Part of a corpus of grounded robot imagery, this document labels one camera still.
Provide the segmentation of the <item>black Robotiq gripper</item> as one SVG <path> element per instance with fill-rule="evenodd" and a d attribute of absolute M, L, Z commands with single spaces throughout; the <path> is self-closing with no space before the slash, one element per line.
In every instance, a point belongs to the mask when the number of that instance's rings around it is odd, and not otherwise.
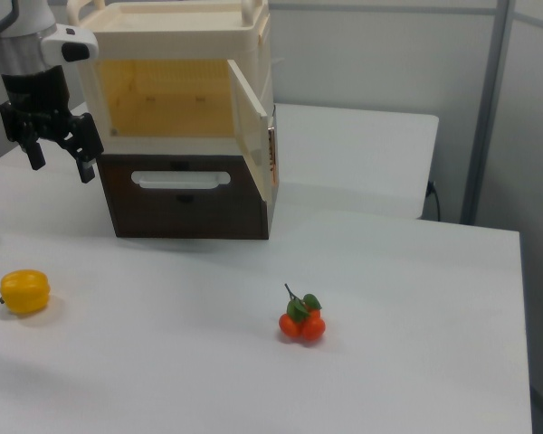
<path fill-rule="evenodd" d="M 33 170 L 45 165 L 40 137 L 56 143 L 74 159 L 81 181 L 94 177 L 93 165 L 103 153 L 98 130 L 90 113 L 73 115 L 62 66 L 30 75 L 1 76 L 8 101 L 0 105 L 6 138 L 26 153 Z"/>

